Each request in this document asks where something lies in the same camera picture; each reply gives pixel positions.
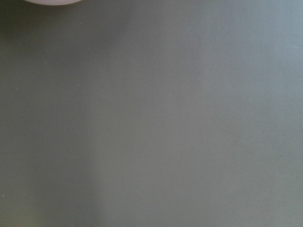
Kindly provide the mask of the pink bowl with ice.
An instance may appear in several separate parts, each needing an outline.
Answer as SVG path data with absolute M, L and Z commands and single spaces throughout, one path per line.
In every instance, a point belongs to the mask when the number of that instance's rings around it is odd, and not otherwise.
M 74 4 L 80 2 L 81 0 L 25 0 L 25 1 L 39 5 L 46 5 L 46 6 L 62 6 L 62 5 Z

